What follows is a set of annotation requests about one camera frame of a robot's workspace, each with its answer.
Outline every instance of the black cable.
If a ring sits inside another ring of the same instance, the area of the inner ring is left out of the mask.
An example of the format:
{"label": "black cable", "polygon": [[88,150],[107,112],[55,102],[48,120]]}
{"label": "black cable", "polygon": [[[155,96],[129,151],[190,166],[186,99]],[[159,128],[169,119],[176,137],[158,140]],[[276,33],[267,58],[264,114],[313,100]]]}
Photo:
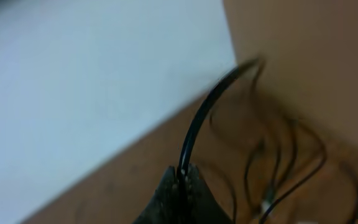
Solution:
{"label": "black cable", "polygon": [[350,180],[352,181],[354,188],[356,190],[356,195],[357,195],[356,204],[354,206],[352,216],[346,222],[347,224],[355,224],[358,221],[358,176],[357,176],[355,170],[353,170],[352,167],[345,162],[340,163],[340,168],[350,178]]}
{"label": "black cable", "polygon": [[261,60],[259,58],[255,58],[231,70],[208,94],[208,96],[198,109],[186,134],[185,141],[183,143],[183,147],[180,154],[177,176],[184,177],[187,175],[188,164],[190,161],[191,152],[193,150],[197,134],[200,131],[201,125],[203,124],[203,121],[212,106],[234,81],[236,81],[241,75],[243,75],[251,68],[260,65],[260,62]]}
{"label": "black cable", "polygon": [[[258,101],[257,101],[257,92],[256,92],[256,88],[258,86],[259,80],[262,76],[262,73],[264,71],[265,68],[265,63],[262,62],[261,66],[259,66],[257,68],[257,71],[255,73],[255,76],[253,77],[252,81],[251,81],[251,86],[250,86],[250,102],[254,105],[254,109],[258,110],[259,109],[259,105],[258,105]],[[256,115],[259,116],[259,114],[262,114],[260,111],[256,111]],[[264,123],[264,119],[261,118],[260,116],[258,117],[258,120],[261,123]],[[265,195],[267,197],[274,197],[275,194],[275,181],[277,179],[277,175],[278,175],[278,170],[280,168],[280,163],[281,163],[281,155],[282,155],[282,150],[281,150],[281,145],[280,145],[280,141],[278,140],[278,137],[276,137],[276,135],[274,134],[274,131],[272,131],[269,128],[268,124],[264,124],[264,126],[266,127],[266,130],[268,132],[268,134],[273,138],[273,141],[276,145],[275,149],[276,149],[276,161],[275,161],[275,165],[273,168],[273,172],[272,172],[272,178],[270,179],[270,186],[268,187],[268,189],[266,190]]]}
{"label": "black cable", "polygon": [[249,183],[248,183],[248,173],[249,173],[249,169],[250,169],[252,162],[254,161],[256,155],[258,153],[261,153],[264,149],[265,149],[265,141],[261,140],[258,143],[258,146],[249,154],[247,164],[246,164],[246,172],[244,173],[244,191],[246,193],[246,199],[247,199],[248,206],[250,207],[251,214],[253,214],[253,215],[260,213],[260,206],[254,205],[254,203],[252,203],[250,190],[249,190]]}
{"label": "black cable", "polygon": [[319,142],[319,146],[320,146],[320,150],[322,153],[322,158],[320,163],[317,165],[316,168],[314,168],[306,177],[304,177],[303,179],[301,179],[298,183],[296,183],[292,188],[290,188],[287,192],[285,192],[282,196],[280,196],[278,199],[276,199],[271,206],[269,206],[269,208],[266,210],[266,212],[262,215],[262,217],[259,220],[259,224],[263,224],[266,222],[266,219],[268,217],[268,215],[273,211],[273,209],[284,199],[286,199],[290,194],[292,194],[296,189],[298,189],[300,186],[302,186],[306,181],[308,181],[310,178],[312,178],[312,176],[314,176],[325,164],[325,162],[327,161],[327,151],[326,151],[326,146],[325,143],[323,142],[323,140],[314,132],[312,131],[309,127],[301,124],[300,125],[306,132],[310,133],[312,136],[314,136],[318,142]]}
{"label": "black cable", "polygon": [[[257,87],[257,83],[259,81],[259,78],[262,74],[262,71],[264,69],[264,62],[260,61],[259,62],[259,66],[257,67],[257,73],[255,74],[254,78],[252,79],[252,83],[251,83],[251,88],[250,88],[250,98],[251,101],[253,103],[256,103],[256,87]],[[270,189],[268,189],[268,191],[270,190],[270,196],[272,197],[272,199],[275,196],[275,191],[278,190],[283,183],[289,178],[291,171],[293,170],[294,166],[295,166],[295,162],[296,162],[296,158],[298,155],[298,143],[296,140],[296,133],[295,133],[295,123],[296,121],[287,118],[285,115],[283,115],[283,119],[285,120],[285,122],[287,123],[289,129],[290,129],[290,136],[291,136],[291,145],[292,145],[292,155],[291,155],[291,160],[289,161],[283,175],[281,176],[281,178],[278,180],[277,184],[275,185],[275,180],[277,178],[277,174],[278,174],[278,169],[280,166],[280,161],[281,161],[281,148],[280,145],[277,145],[276,147],[276,163],[275,163],[275,167],[273,170],[273,174],[272,174],[272,179],[270,181]],[[209,123],[211,125],[211,127],[213,128],[213,115],[211,114],[211,116],[209,117]],[[314,138],[316,138],[319,142],[319,148],[321,149],[321,154],[322,154],[322,158],[320,163],[318,164],[318,166],[316,168],[314,168],[306,177],[304,177],[303,179],[301,179],[298,183],[296,183],[290,190],[288,190],[287,192],[285,192],[282,196],[280,196],[278,199],[276,199],[271,206],[266,210],[266,212],[262,215],[261,219],[259,220],[260,224],[265,223],[268,215],[272,212],[272,210],[284,199],[286,199],[290,194],[292,194],[297,188],[299,188],[300,186],[302,186],[305,182],[307,182],[310,178],[312,178],[312,176],[314,176],[325,164],[326,160],[327,160],[327,152],[326,152],[326,146],[324,144],[324,142],[322,141],[322,139],[314,132],[312,131],[309,127],[300,124],[301,128],[303,128],[306,132],[308,132],[310,135],[312,135]],[[278,143],[277,138],[273,136],[273,140]],[[249,183],[248,183],[248,174],[249,174],[249,169],[254,161],[254,159],[256,158],[256,155],[258,152],[260,152],[262,149],[264,148],[264,141],[261,141],[258,145],[258,147],[256,149],[254,149],[251,153],[250,156],[247,160],[247,164],[246,164],[246,171],[244,174],[244,189],[245,189],[245,193],[246,193],[246,199],[247,199],[247,203],[249,204],[249,207],[251,208],[252,212],[259,212],[260,211],[260,206],[256,206],[252,203],[252,199],[250,197],[250,190],[249,190]],[[346,173],[348,174],[348,176],[351,178],[351,180],[354,183],[355,189],[356,189],[356,194],[357,194],[357,201],[356,201],[356,205],[355,205],[355,209],[352,213],[351,218],[346,222],[347,224],[354,224],[358,221],[358,176],[356,175],[356,173],[351,169],[350,166],[344,166],[343,167],[344,170],[346,171]]]}
{"label": "black cable", "polygon": [[298,157],[298,143],[296,141],[296,134],[294,129],[295,121],[287,118],[286,116],[283,116],[285,122],[287,123],[288,128],[290,129],[290,137],[291,137],[291,146],[292,146],[292,154],[291,154],[291,160],[289,161],[287,168],[285,169],[282,177],[277,182],[277,186],[275,186],[275,189],[278,190],[284,182],[289,178],[291,171],[293,170],[296,162],[296,158]]}

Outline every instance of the black wire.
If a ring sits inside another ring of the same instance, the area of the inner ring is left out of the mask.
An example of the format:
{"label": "black wire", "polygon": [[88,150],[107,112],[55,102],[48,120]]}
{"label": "black wire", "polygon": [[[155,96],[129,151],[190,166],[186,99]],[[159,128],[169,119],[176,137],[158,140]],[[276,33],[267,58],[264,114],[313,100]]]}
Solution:
{"label": "black wire", "polygon": [[358,176],[357,176],[355,170],[353,170],[352,167],[349,164],[345,163],[345,162],[342,162],[340,164],[340,168],[350,178],[350,180],[352,181],[352,183],[354,185],[354,188],[356,190],[356,195],[357,195],[356,204],[354,206],[352,216],[346,222],[347,224],[355,224],[358,221]]}
{"label": "black wire", "polygon": [[236,81],[246,71],[250,70],[254,66],[259,65],[260,62],[261,60],[259,58],[255,58],[231,70],[208,94],[208,96],[198,109],[186,134],[185,141],[183,143],[183,147],[180,154],[177,176],[182,177],[183,179],[183,177],[187,175],[188,164],[190,161],[191,152],[193,150],[197,134],[200,131],[201,125],[203,124],[203,121],[212,106],[234,81]]}
{"label": "black wire", "polygon": [[[252,81],[251,81],[251,86],[250,86],[250,101],[253,103],[254,105],[254,109],[258,110],[259,109],[259,105],[258,105],[258,101],[257,101],[257,92],[256,92],[256,88],[258,86],[259,80],[262,76],[262,73],[264,71],[265,68],[265,63],[264,61],[261,63],[261,66],[259,66],[257,68],[257,71],[255,73],[255,76],[253,77]],[[261,123],[264,123],[264,119],[260,117],[259,114],[262,114],[260,111],[256,111],[256,115],[259,116],[258,120]],[[280,168],[280,163],[281,163],[281,155],[282,155],[282,150],[281,150],[281,145],[279,143],[278,137],[276,137],[274,131],[272,131],[269,128],[268,124],[264,124],[264,126],[266,127],[268,134],[273,138],[273,141],[276,145],[275,149],[276,149],[276,161],[275,161],[275,165],[273,168],[273,172],[272,172],[272,178],[270,179],[270,186],[268,187],[268,189],[266,190],[266,195],[269,195],[271,197],[274,196],[275,194],[275,181],[277,179],[277,175],[278,175],[278,170]]]}
{"label": "black wire", "polygon": [[312,131],[309,127],[305,126],[305,125],[300,125],[306,132],[310,133],[312,136],[314,136],[318,142],[319,142],[319,146],[320,146],[320,150],[322,153],[322,158],[320,163],[317,165],[316,168],[314,168],[306,177],[304,177],[303,179],[301,179],[298,183],[296,183],[292,188],[290,188],[287,192],[285,192],[282,196],[280,196],[278,199],[276,199],[271,206],[266,210],[266,212],[262,215],[262,217],[259,220],[259,224],[263,224],[266,222],[266,219],[268,217],[268,215],[273,211],[273,209],[284,199],[286,199],[290,194],[292,194],[296,189],[298,189],[300,186],[302,186],[305,182],[307,182],[310,178],[312,178],[312,176],[314,176],[325,164],[325,162],[327,161],[327,151],[326,151],[326,146],[325,143],[323,142],[323,140],[321,140],[321,138],[314,132]]}
{"label": "black wire", "polygon": [[248,160],[247,160],[247,164],[246,164],[246,172],[244,173],[244,191],[246,193],[246,199],[247,199],[248,206],[250,207],[251,214],[253,214],[253,215],[260,213],[260,206],[254,205],[254,203],[252,203],[250,190],[249,190],[249,183],[248,183],[248,173],[249,173],[249,169],[250,169],[252,162],[254,161],[256,155],[258,153],[261,153],[264,149],[265,149],[265,141],[261,140],[258,143],[258,146],[250,153]]}
{"label": "black wire", "polygon": [[291,171],[293,170],[293,168],[295,166],[295,162],[296,162],[296,158],[298,157],[298,150],[299,150],[298,143],[296,141],[295,129],[294,129],[295,121],[287,118],[286,116],[284,116],[283,118],[286,121],[287,126],[290,129],[292,155],[291,155],[291,160],[289,161],[289,163],[287,165],[287,168],[285,169],[280,180],[277,182],[277,186],[275,187],[276,190],[278,190],[284,184],[284,182],[289,178]]}
{"label": "black wire", "polygon": [[[259,61],[259,62],[254,62],[255,64],[259,64],[258,66],[258,70],[257,70],[257,73],[255,74],[254,78],[252,79],[252,83],[251,83],[251,88],[250,88],[250,98],[252,100],[252,102],[256,103],[256,97],[255,97],[255,94],[256,94],[256,88],[257,88],[257,84],[258,84],[258,81],[259,81],[259,78],[262,74],[262,71],[264,69],[264,62],[263,61]],[[248,66],[244,71],[246,71],[247,69],[250,69],[252,68],[253,65],[251,66]],[[215,101],[219,98],[219,96],[222,94],[222,92],[216,97]],[[290,129],[290,136],[291,136],[291,145],[292,145],[292,155],[291,155],[291,160],[289,161],[283,175],[281,176],[281,178],[278,180],[277,184],[275,185],[275,180],[277,178],[277,174],[278,174],[278,169],[279,169],[279,166],[280,166],[280,161],[281,161],[281,148],[280,148],[280,145],[277,145],[276,147],[276,153],[277,153],[277,156],[276,156],[276,163],[275,163],[275,167],[274,167],[274,170],[273,170],[273,174],[272,174],[272,179],[270,181],[270,189],[268,190],[271,190],[272,192],[272,197],[274,197],[275,195],[275,191],[278,190],[282,185],[283,183],[289,178],[290,176],[290,173],[291,171],[293,170],[294,166],[295,166],[295,162],[296,162],[296,158],[297,158],[297,155],[298,155],[298,143],[297,143],[297,140],[296,140],[296,133],[295,133],[295,124],[296,124],[296,121],[290,119],[290,118],[287,118],[285,115],[283,115],[283,119],[285,120],[285,122],[287,123],[289,129]],[[209,123],[211,125],[211,127],[213,127],[213,115],[211,114],[211,116],[209,117]],[[303,125],[303,124],[300,124],[301,128],[303,128],[306,132],[308,132],[310,135],[312,135],[314,138],[316,138],[319,142],[319,148],[321,149],[321,154],[322,154],[322,158],[321,158],[321,161],[320,163],[318,164],[318,166],[316,168],[314,168],[306,177],[304,177],[303,179],[301,179],[297,184],[295,184],[290,190],[288,190],[287,192],[285,192],[282,196],[280,196],[278,199],[276,199],[272,204],[271,206],[266,210],[266,212],[262,215],[261,219],[259,220],[259,224],[263,224],[265,223],[268,215],[272,212],[272,210],[284,199],[286,199],[290,194],[292,194],[297,188],[299,188],[300,186],[302,186],[305,182],[307,182],[310,178],[312,178],[312,176],[314,176],[325,164],[326,160],[327,160],[327,152],[326,152],[326,146],[324,144],[324,142],[321,140],[321,138],[314,132],[312,131],[309,127]],[[277,138],[273,136],[273,140],[275,140],[276,143],[278,143],[277,141]],[[183,145],[183,149],[186,149],[186,142],[184,143]],[[184,151],[182,149],[182,152],[181,152],[181,161],[183,160],[183,157],[186,155],[186,151]],[[252,199],[250,197],[250,190],[249,190],[249,183],[248,183],[248,174],[249,174],[249,169],[253,163],[253,161],[255,160],[256,158],[256,155],[258,152],[260,152],[261,150],[264,149],[264,140],[262,140],[258,147],[256,149],[254,149],[251,153],[250,153],[250,156],[247,160],[247,164],[246,164],[246,171],[245,171],[245,174],[244,174],[244,190],[245,190],[245,193],[246,193],[246,199],[247,199],[247,203],[249,204],[249,207],[251,208],[252,212],[253,213],[258,213],[260,212],[260,206],[256,206],[252,203]],[[356,189],[356,194],[357,194],[357,201],[356,201],[356,205],[355,205],[355,208],[354,208],[354,211],[352,213],[352,216],[351,218],[346,222],[347,224],[354,224],[358,221],[358,176],[356,175],[356,173],[351,169],[350,166],[343,166],[343,169],[346,171],[346,173],[348,174],[348,176],[351,178],[351,180],[353,181],[354,183],[354,186],[355,186],[355,189]]]}

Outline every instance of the brown floor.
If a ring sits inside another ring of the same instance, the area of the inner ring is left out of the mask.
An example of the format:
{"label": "brown floor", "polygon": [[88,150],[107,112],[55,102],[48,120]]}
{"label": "brown floor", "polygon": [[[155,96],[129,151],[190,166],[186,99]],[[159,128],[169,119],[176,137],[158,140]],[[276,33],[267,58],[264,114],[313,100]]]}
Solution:
{"label": "brown floor", "polygon": [[[180,111],[24,223],[131,223],[150,200],[164,170],[169,165],[177,166],[179,148],[199,105],[200,100]],[[219,100],[214,108],[213,129],[208,122],[204,123],[191,157],[216,200],[229,214],[232,199],[222,174],[231,180],[238,201],[238,223],[250,220],[242,177],[248,153],[264,131],[249,108],[246,101],[235,96]],[[286,164],[290,156],[288,130],[276,113],[265,117],[273,124],[275,133],[279,133]],[[315,141],[299,130],[297,133],[301,143],[296,171],[284,189],[308,172],[319,159]],[[328,163],[277,207],[271,223],[296,223],[296,220],[344,223],[350,215],[356,199],[354,189],[337,165],[339,161],[348,161],[358,173],[358,151],[327,137],[324,140],[329,149]],[[268,148],[266,156],[250,171],[254,201],[258,200],[255,196],[262,193],[272,170],[274,154],[270,143]]]}

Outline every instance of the wall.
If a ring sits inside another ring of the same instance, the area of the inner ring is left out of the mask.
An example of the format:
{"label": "wall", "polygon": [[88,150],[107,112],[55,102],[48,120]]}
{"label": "wall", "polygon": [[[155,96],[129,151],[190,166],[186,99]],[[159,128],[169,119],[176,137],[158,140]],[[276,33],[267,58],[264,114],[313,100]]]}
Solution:
{"label": "wall", "polygon": [[238,61],[267,58],[261,87],[358,147],[358,1],[224,3]]}
{"label": "wall", "polygon": [[234,64],[219,0],[0,1],[0,223],[35,212]]}

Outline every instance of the white wall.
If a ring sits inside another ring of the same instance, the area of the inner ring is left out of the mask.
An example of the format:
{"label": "white wall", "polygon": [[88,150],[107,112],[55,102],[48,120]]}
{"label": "white wall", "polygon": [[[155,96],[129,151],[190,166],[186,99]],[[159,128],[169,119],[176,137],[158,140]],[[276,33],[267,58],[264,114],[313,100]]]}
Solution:
{"label": "white wall", "polygon": [[0,223],[35,212],[234,64],[220,0],[0,4]]}

